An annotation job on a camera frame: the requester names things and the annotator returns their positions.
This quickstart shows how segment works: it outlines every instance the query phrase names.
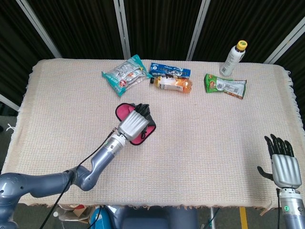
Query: floor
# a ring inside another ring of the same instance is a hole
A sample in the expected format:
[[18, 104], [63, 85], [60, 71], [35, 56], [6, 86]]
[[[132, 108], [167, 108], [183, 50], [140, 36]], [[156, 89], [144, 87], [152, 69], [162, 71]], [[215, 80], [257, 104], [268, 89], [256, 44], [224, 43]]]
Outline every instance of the floor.
[[[12, 129], [8, 128], [8, 124], [11, 126], [16, 125], [16, 117], [14, 116], [0, 116], [0, 126], [4, 128], [4, 131], [0, 133], [0, 169], [5, 160], [5, 156], [9, 147], [10, 137], [13, 133]], [[14, 220], [20, 225], [21, 229], [39, 228], [44, 218], [49, 212], [49, 208], [45, 206], [26, 206], [24, 204], [18, 204]], [[275, 229], [277, 224], [277, 210], [271, 210], [260, 216], [261, 210], [254, 208], [246, 208], [247, 225], [249, 229]], [[198, 209], [198, 224], [199, 229], [201, 225], [208, 221], [210, 210], [208, 208]], [[242, 228], [240, 220], [239, 208], [221, 208], [215, 217], [217, 229], [246, 229]], [[88, 225], [77, 222], [64, 222], [65, 229], [85, 229]], [[53, 216], [50, 217], [45, 229], [60, 229], [63, 228], [61, 222]], [[283, 217], [281, 217], [281, 229], [284, 229]]]

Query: green snack bag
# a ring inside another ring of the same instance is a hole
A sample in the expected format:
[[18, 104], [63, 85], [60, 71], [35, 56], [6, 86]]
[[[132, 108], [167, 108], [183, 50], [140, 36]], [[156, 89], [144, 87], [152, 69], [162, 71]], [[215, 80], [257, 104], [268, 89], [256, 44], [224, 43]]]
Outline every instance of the green snack bag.
[[225, 80], [215, 75], [205, 75], [207, 93], [224, 92], [239, 99], [243, 99], [247, 80]]

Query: table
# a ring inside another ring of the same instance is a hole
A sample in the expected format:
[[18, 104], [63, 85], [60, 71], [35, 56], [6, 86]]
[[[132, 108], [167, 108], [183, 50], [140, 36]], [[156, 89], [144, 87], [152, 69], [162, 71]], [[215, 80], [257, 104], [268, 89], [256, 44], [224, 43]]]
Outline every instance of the table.
[[[4, 172], [42, 175], [79, 164], [119, 124], [120, 103], [148, 103], [155, 132], [140, 146], [128, 144], [89, 192], [73, 186], [62, 204], [277, 206], [264, 135], [290, 141], [305, 176], [304, 130], [292, 82], [277, 65], [240, 63], [232, 78], [247, 79], [243, 100], [207, 94], [204, 75], [220, 63], [153, 61], [191, 69], [190, 94], [156, 88], [144, 80], [119, 98], [101, 71], [122, 60], [40, 61], [33, 68]], [[151, 60], [144, 60], [149, 68]], [[84, 163], [90, 168], [90, 162]], [[304, 186], [299, 188], [304, 193]], [[57, 196], [21, 203], [53, 204]]]

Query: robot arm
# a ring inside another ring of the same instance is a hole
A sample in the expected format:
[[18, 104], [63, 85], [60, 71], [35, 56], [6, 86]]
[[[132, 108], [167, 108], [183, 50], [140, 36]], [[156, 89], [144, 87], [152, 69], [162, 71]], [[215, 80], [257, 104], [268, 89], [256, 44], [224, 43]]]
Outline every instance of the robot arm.
[[67, 191], [72, 184], [77, 185], [83, 191], [91, 190], [96, 185], [101, 172], [126, 145], [126, 141], [134, 140], [148, 125], [149, 121], [146, 117], [149, 115], [149, 111], [147, 108], [148, 106], [137, 106], [119, 124], [117, 132], [101, 146], [91, 159], [91, 171], [84, 166], [77, 166], [63, 173], [43, 176], [19, 173], [0, 175], [0, 228], [18, 228], [12, 219], [13, 213], [20, 198], [27, 193], [41, 198], [59, 194], [63, 190]]
[[299, 164], [288, 141], [271, 135], [265, 136], [272, 163], [272, 173], [268, 174], [258, 166], [259, 173], [280, 188], [279, 198], [287, 229], [305, 229], [305, 209], [302, 197], [296, 190], [301, 186]]

